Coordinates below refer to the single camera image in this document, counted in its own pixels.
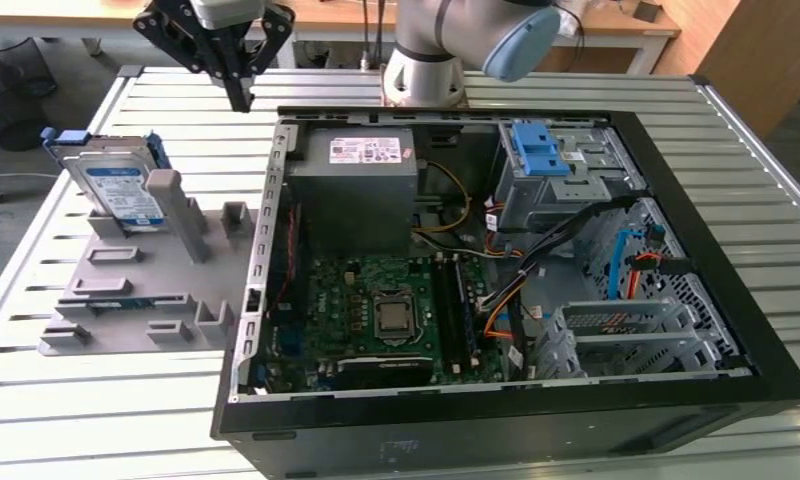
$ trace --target motherboard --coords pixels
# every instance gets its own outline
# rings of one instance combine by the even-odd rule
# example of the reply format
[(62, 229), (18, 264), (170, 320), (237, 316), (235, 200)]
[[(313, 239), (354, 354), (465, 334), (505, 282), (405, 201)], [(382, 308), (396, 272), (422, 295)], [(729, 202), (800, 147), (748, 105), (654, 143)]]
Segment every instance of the motherboard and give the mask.
[(473, 302), (484, 294), (474, 257), (313, 259), (303, 325), (278, 332), (281, 352), (302, 360), (286, 364), (285, 383), (321, 391), (410, 378), (432, 385), (501, 380), (497, 345), (474, 333)]

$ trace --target connector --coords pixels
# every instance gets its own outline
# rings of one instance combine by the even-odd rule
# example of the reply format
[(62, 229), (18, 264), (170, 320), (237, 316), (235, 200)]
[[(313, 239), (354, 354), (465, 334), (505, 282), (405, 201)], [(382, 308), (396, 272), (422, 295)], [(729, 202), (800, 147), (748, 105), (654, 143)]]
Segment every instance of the connector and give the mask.
[(658, 250), (664, 246), (664, 237), (666, 236), (666, 229), (662, 225), (652, 224), (645, 227), (645, 233), (642, 239), (645, 247), (649, 250)]
[(632, 255), (625, 258), (625, 265), (628, 265), (632, 270), (654, 270), (660, 263), (661, 260), (657, 257), (644, 257), (637, 259), (637, 257)]
[(661, 275), (684, 275), (685, 273), (693, 273), (693, 262), (689, 258), (664, 257), (657, 265), (657, 273)]

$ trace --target blue hard drive label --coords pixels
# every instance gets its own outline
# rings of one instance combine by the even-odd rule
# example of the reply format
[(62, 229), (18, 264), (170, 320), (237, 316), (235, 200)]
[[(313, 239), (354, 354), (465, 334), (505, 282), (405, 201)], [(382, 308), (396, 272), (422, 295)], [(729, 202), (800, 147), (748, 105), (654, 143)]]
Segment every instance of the blue hard drive label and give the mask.
[(141, 177), (138, 168), (86, 168), (85, 173), (93, 177)]
[(85, 173), (97, 197), (122, 225), (134, 229), (154, 229), (162, 225), (162, 211), (145, 190), (142, 170), (131, 167), (93, 167), (86, 168)]

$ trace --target aluminum extrusion table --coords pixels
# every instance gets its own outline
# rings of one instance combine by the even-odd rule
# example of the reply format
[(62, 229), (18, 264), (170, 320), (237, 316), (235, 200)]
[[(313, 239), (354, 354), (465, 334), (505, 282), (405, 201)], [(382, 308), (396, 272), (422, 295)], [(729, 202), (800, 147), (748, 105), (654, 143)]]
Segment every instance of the aluminum extrusion table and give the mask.
[[(377, 105), (378, 78), (270, 70), (255, 83), (254, 111), (242, 115), (205, 76), (146, 68), (117, 78), (89, 128), (114, 135), (153, 129), (201, 206), (245, 200), (257, 207), (275, 106)], [(713, 90), (680, 77), (534, 75), (505, 85), (470, 73), (468, 97), (481, 107), (640, 115), (800, 366), (800, 188)], [(0, 278), (0, 478), (259, 478), (207, 436), (221, 352), (45, 358), (35, 351), (90, 233), (87, 210), (62, 173)], [(437, 476), (797, 479), (800, 408), (662, 456)]]

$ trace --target wooden desk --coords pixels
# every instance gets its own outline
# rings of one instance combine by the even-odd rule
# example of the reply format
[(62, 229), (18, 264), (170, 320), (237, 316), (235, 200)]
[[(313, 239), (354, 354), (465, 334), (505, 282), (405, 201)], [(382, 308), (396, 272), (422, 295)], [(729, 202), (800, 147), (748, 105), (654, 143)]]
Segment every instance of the wooden desk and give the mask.
[[(625, 0), (629, 12), (637, 0)], [(295, 11), (293, 41), (360, 41), (361, 3), (357, 0), (281, 0)], [(0, 35), (70, 38), (137, 38), (131, 20), (145, 0), (0, 0)], [(369, 6), (369, 23), (376, 25), (376, 4)], [(394, 9), (385, 12), (385, 41), (392, 42), (396, 23)], [(654, 23), (624, 15), (616, 5), (588, 9), (582, 18), (586, 47), (634, 48), (638, 53), (628, 73), (648, 74), (666, 40), (678, 34), (678, 27), (661, 13)], [(259, 31), (249, 35), (259, 38)], [(557, 38), (554, 45), (573, 46), (574, 39)], [(293, 67), (291, 46), (278, 56), (283, 67)]]

